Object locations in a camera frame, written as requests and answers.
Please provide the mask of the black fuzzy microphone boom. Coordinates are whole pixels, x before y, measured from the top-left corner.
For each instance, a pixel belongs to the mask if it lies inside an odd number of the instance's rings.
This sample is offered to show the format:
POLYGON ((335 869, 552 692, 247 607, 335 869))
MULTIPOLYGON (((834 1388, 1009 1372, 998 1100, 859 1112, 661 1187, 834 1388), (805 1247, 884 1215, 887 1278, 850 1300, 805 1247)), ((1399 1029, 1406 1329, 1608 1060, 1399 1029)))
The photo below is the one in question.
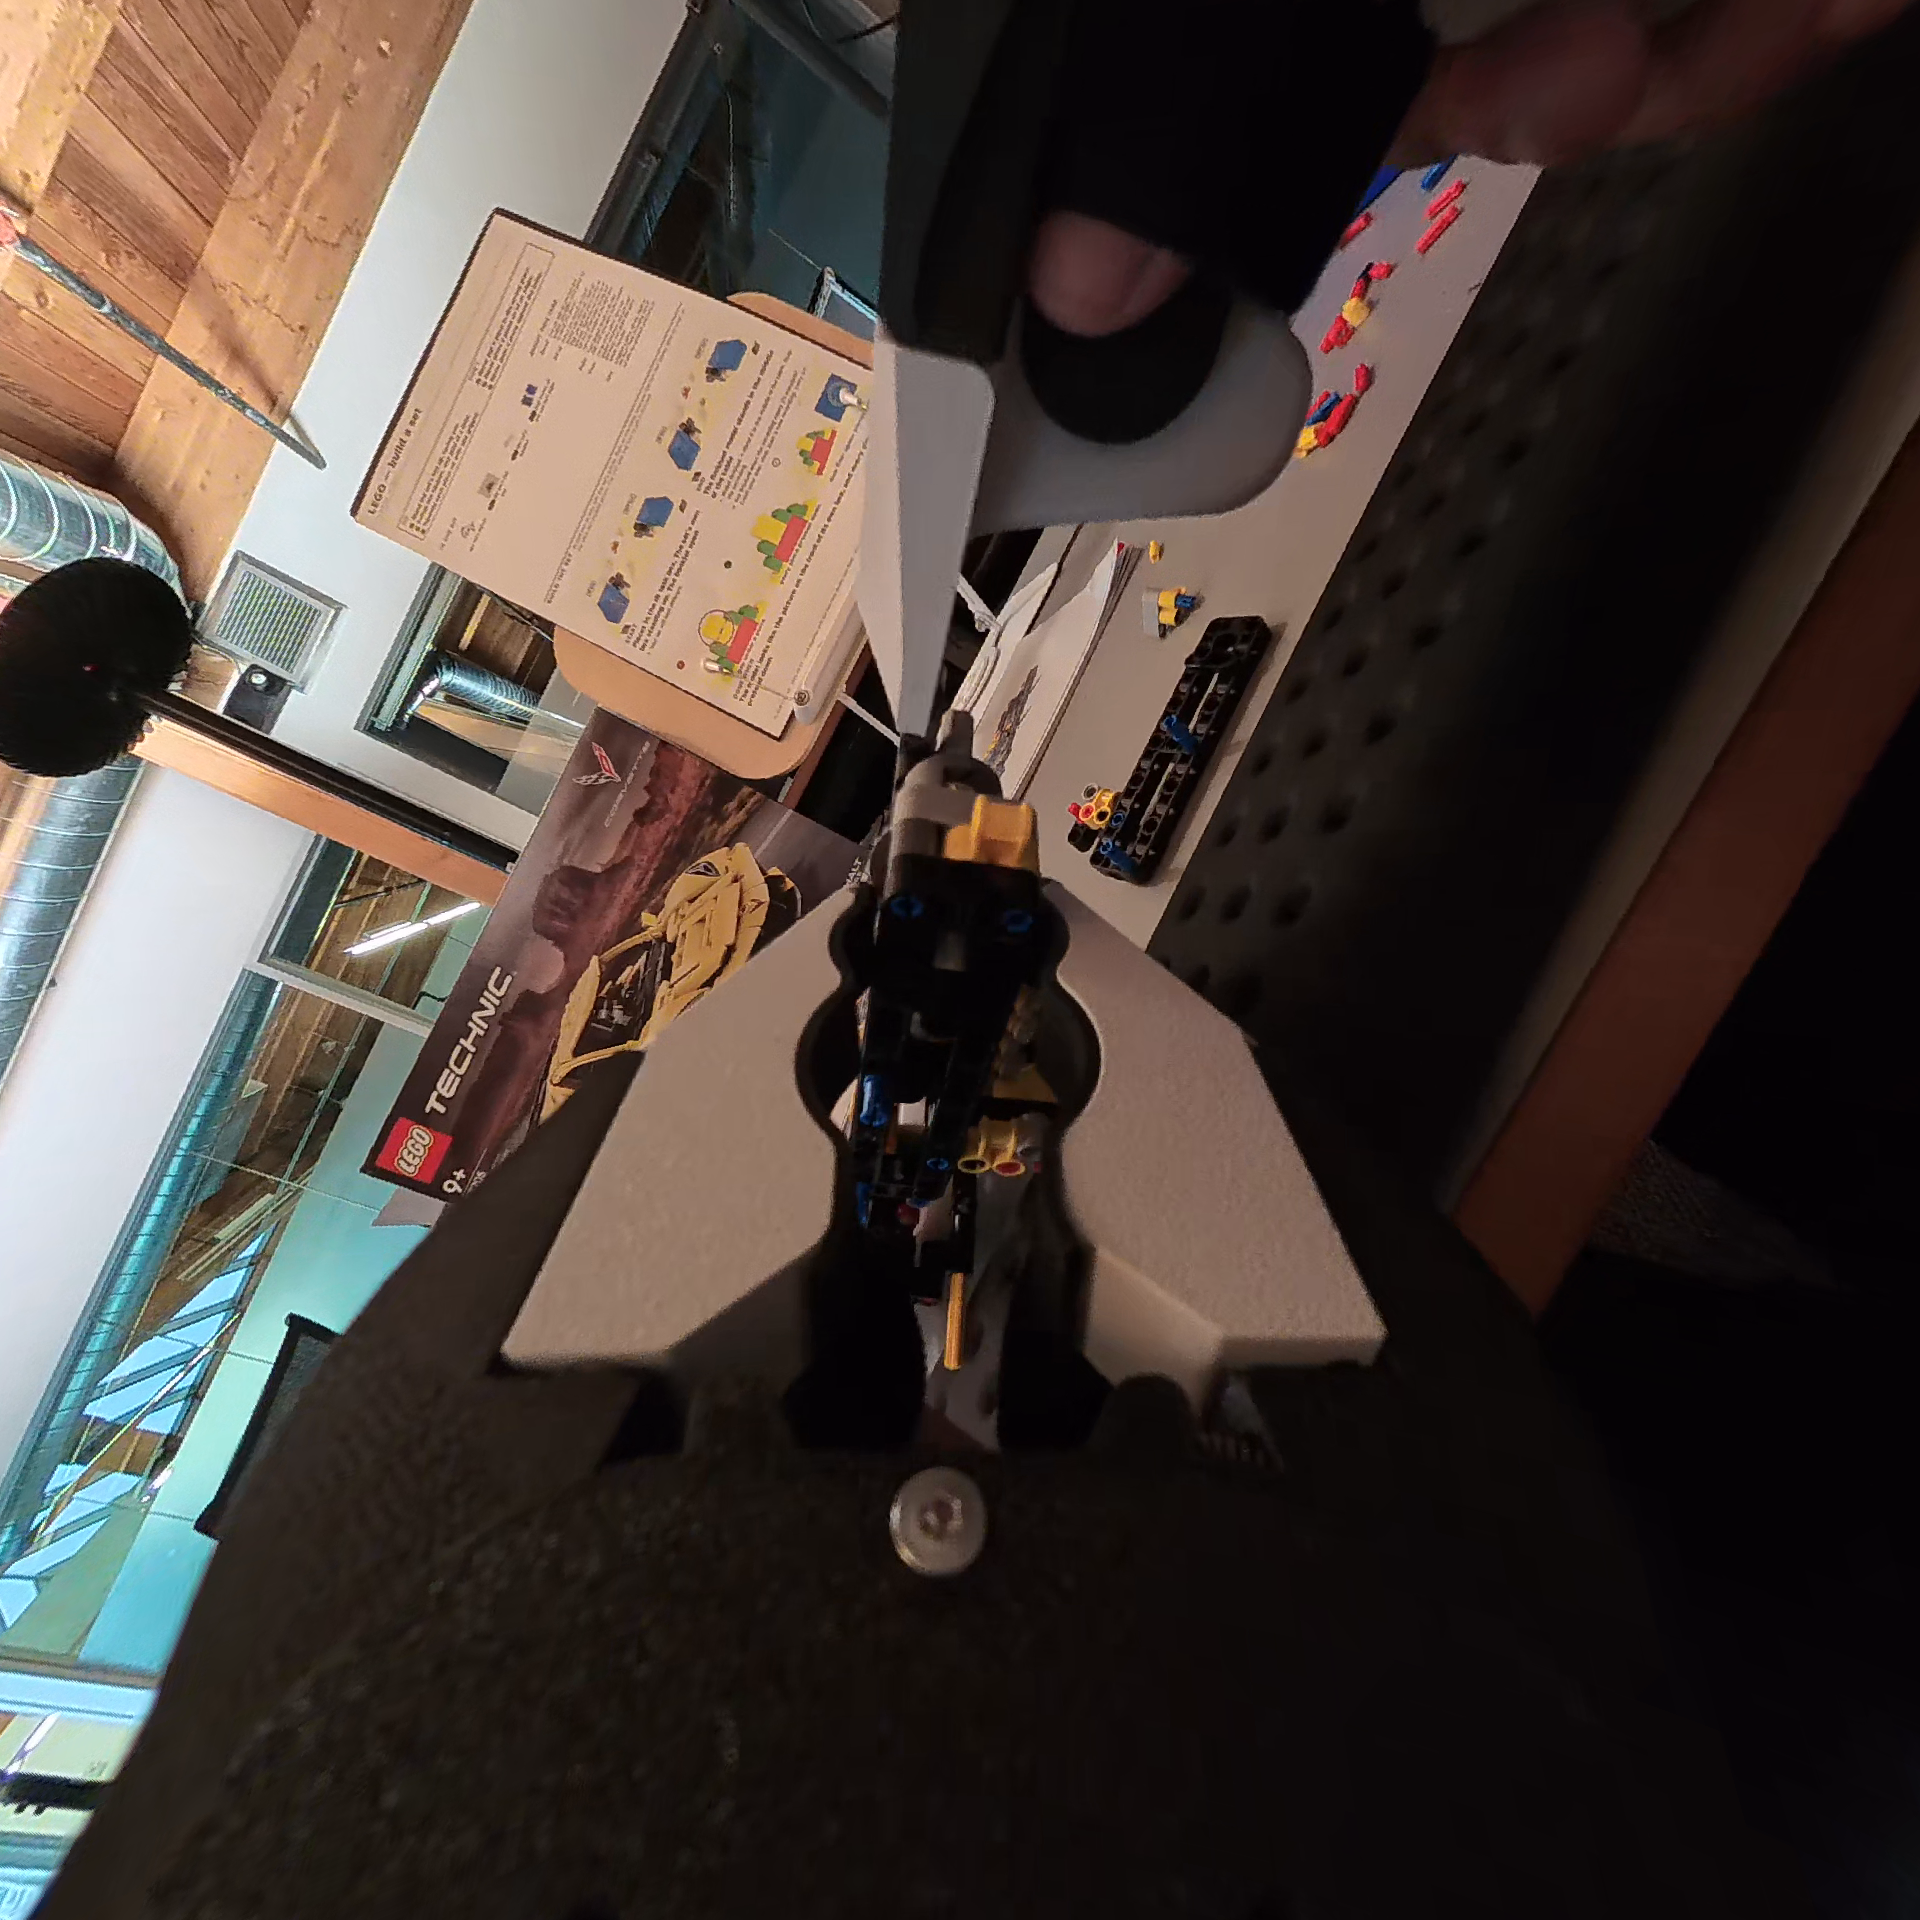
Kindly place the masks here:
POLYGON ((351 804, 482 869, 515 869, 509 846, 189 701, 177 685, 190 655, 196 626, 179 591, 133 561, 85 557, 36 578, 3 610, 3 770, 86 777, 133 757, 162 723, 251 773, 351 804))

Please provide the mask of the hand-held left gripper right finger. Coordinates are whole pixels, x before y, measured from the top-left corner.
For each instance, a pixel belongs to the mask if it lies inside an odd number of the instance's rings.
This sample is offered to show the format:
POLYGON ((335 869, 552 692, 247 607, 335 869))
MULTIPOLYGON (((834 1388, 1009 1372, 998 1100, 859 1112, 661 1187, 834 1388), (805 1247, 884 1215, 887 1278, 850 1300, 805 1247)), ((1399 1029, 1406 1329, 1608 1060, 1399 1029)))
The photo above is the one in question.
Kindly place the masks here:
POLYGON ((1372 1367, 1382 1314, 1241 1029, 1046 882, 1065 1094, 996 1207, 996 1446, 1073 1449, 1131 1379, 1208 1417, 1227 1379, 1372 1367))

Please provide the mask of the black yellow lego car chassis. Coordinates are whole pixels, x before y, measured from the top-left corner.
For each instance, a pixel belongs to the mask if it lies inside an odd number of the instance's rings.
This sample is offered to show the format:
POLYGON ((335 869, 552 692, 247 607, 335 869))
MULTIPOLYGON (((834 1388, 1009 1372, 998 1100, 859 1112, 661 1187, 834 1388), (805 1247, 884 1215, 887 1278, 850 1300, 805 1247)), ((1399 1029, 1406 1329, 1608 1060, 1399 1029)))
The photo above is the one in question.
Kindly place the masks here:
POLYGON ((939 1307, 939 1367, 968 1359, 980 1187, 1022 1178, 1065 1100, 1038 1064, 1038 994, 1065 956, 1036 810, 972 753, 972 713, 902 745, 856 947, 851 1215, 939 1307))

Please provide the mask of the person's right hand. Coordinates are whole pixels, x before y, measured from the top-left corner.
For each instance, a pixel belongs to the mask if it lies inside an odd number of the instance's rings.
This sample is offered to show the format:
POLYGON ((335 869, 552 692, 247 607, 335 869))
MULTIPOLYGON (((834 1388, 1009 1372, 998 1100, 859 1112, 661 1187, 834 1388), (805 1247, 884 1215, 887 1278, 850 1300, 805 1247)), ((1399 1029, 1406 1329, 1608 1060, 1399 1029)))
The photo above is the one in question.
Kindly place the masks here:
MULTIPOLYGON (((1907 3, 1690 3, 1653 24, 1638 3, 1538 3, 1443 49, 1388 164, 1443 154, 1573 164, 1712 130, 1881 35, 1907 3)), ((1026 300, 1058 332, 1109 340, 1179 295, 1192 267, 1085 211, 1054 211, 1026 257, 1026 300)))

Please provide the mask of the lego set cardboard box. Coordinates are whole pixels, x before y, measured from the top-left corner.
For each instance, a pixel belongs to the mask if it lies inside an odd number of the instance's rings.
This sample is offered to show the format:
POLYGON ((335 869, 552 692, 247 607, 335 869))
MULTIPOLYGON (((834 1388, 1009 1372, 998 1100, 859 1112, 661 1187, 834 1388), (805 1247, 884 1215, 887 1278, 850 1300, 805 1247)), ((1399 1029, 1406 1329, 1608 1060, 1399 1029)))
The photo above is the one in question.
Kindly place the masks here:
POLYGON ((591 713, 364 1173, 445 1203, 851 875, 856 846, 591 713))

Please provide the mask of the scattered loose lego pieces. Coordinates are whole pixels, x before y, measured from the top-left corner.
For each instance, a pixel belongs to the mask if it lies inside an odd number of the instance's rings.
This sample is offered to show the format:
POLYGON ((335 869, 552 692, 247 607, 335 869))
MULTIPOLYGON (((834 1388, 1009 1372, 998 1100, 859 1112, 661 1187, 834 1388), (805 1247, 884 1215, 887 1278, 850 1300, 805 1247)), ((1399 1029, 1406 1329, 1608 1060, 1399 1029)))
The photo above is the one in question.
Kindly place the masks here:
POLYGON ((1437 239, 1462 217, 1467 181, 1459 176, 1459 168, 1462 168, 1459 154, 1435 160, 1431 168, 1382 168, 1372 181, 1372 188, 1365 188, 1361 203, 1356 207, 1352 222, 1341 226, 1340 246, 1333 246, 1333 263, 1352 263, 1356 274, 1352 274, 1345 295, 1330 312, 1330 324, 1317 340, 1317 356, 1322 360, 1345 356, 1345 364, 1330 372, 1333 375, 1330 387, 1322 387, 1308 408, 1308 424, 1295 437, 1299 462, 1333 445, 1341 437, 1341 432, 1352 427, 1352 420, 1360 416, 1361 397, 1378 381, 1378 368, 1372 360, 1360 360, 1356 343, 1372 327, 1372 319, 1378 312, 1378 290, 1399 270, 1399 258, 1372 257, 1361 242, 1382 239, 1390 199, 1399 197, 1402 185, 1411 185, 1406 197, 1402 197, 1402 203, 1411 203, 1418 211, 1411 258, 1423 258, 1431 246, 1437 246, 1437 239))

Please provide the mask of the silver ventilation duct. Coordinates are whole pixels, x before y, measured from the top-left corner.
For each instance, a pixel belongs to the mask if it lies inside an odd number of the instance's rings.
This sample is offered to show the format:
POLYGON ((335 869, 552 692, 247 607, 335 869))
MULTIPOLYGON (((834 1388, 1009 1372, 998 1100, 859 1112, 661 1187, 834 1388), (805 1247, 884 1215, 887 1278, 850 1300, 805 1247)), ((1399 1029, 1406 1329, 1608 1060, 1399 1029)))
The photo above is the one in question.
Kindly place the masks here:
MULTIPOLYGON (((41 575, 85 557, 133 561, 179 591, 177 557, 122 502, 3 453, 3 607, 41 575)), ((3 770, 3 1071, 41 1011, 133 788, 133 760, 73 780, 3 770)))

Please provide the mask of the black lego beam blue pins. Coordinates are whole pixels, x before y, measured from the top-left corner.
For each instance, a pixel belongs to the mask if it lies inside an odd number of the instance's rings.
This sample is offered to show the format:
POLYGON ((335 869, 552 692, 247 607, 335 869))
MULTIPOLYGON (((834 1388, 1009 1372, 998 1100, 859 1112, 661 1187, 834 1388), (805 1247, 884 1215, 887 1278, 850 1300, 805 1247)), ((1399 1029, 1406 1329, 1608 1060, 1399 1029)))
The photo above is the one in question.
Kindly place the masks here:
POLYGON ((1273 630, 1261 616, 1208 622, 1137 757, 1137 770, 1114 788, 1114 825, 1086 851, 1093 874, 1141 889, 1159 875, 1272 647, 1273 630))

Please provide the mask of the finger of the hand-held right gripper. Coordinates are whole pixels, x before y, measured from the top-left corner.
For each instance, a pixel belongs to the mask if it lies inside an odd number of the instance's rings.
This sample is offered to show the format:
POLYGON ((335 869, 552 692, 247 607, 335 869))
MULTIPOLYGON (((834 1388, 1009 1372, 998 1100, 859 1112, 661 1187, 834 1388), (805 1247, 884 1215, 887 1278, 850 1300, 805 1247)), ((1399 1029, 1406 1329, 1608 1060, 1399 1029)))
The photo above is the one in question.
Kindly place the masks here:
POLYGON ((896 340, 871 343, 856 610, 902 736, 936 723, 993 416, 983 368, 896 340))

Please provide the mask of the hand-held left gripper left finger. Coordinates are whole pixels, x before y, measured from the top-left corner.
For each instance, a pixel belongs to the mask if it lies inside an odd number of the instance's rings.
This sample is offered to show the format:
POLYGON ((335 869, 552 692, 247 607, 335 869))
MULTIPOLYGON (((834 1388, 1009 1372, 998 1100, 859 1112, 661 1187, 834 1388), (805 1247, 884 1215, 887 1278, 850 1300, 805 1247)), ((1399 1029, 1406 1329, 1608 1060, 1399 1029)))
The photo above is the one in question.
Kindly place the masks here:
POLYGON ((925 1348, 859 1237, 856 979, 871 889, 839 889, 644 1047, 527 1292, 518 1372, 765 1388, 801 1446, 904 1449, 925 1348))

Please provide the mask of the white vent grille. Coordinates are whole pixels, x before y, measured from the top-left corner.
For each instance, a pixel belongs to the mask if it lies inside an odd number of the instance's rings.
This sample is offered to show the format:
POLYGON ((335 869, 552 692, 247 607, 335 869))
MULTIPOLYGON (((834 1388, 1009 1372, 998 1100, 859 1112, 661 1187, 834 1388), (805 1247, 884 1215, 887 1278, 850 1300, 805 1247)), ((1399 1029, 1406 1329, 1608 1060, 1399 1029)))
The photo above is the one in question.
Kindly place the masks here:
POLYGON ((236 550, 202 600, 196 632, 227 663, 307 691, 344 615, 337 598, 236 550))

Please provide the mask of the open lego instruction booklet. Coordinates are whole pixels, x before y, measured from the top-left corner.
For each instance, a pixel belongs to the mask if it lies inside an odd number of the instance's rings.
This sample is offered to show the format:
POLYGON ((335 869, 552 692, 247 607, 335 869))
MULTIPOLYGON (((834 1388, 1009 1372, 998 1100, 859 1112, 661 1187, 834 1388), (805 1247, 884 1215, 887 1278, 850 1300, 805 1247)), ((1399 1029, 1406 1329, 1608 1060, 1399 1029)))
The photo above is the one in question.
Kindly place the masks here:
POLYGON ((1022 583, 959 680, 953 707, 972 723, 972 757, 1002 800, 1021 800, 1145 557, 1137 543, 1075 530, 1065 557, 1022 583))

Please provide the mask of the wooden board instruction sheet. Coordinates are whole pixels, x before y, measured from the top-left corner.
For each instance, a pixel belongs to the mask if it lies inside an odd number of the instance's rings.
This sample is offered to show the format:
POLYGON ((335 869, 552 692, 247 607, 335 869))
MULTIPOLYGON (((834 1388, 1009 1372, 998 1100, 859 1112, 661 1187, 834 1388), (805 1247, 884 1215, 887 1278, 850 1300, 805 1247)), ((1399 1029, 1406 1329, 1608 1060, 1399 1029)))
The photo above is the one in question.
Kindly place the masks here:
POLYGON ((491 211, 354 522, 552 630, 718 770, 805 764, 859 655, 871 343, 491 211))

